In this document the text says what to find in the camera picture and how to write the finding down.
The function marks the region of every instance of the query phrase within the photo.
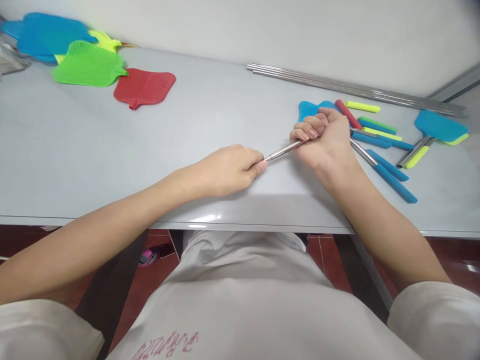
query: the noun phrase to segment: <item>forearm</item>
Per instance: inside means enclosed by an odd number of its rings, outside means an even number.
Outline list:
[[[425,237],[383,197],[360,165],[351,164],[348,176],[322,180],[399,290],[422,281],[451,282]]]
[[[91,273],[155,220],[198,194],[174,172],[153,186],[88,213],[0,266],[0,304],[54,292]]]

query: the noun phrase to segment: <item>white shirt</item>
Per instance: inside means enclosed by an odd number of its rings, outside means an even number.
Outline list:
[[[0,306],[0,359],[94,359],[101,334],[63,305]],[[115,359],[480,359],[480,298],[409,286],[385,326],[336,290],[291,233],[198,231]]]

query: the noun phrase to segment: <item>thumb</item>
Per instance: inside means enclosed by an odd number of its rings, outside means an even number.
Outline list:
[[[250,168],[246,171],[246,173],[250,176],[251,180],[253,181],[257,176],[263,173],[268,166],[269,166],[269,163],[265,160],[262,160],[250,166]]]

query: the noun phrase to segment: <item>white wall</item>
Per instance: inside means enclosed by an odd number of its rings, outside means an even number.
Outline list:
[[[480,61],[473,0],[1,0],[138,46],[428,96]]]
[[[464,113],[468,116],[468,119],[461,122],[468,128],[470,137],[464,141],[464,146],[471,160],[480,171],[480,85],[451,102],[466,107]]]

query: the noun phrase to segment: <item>shirt sleeve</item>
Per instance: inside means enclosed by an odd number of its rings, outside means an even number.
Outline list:
[[[68,307],[35,299],[0,306],[0,359],[95,360],[104,338]]]
[[[424,360],[480,359],[480,297],[462,287],[413,284],[394,300],[387,324]]]

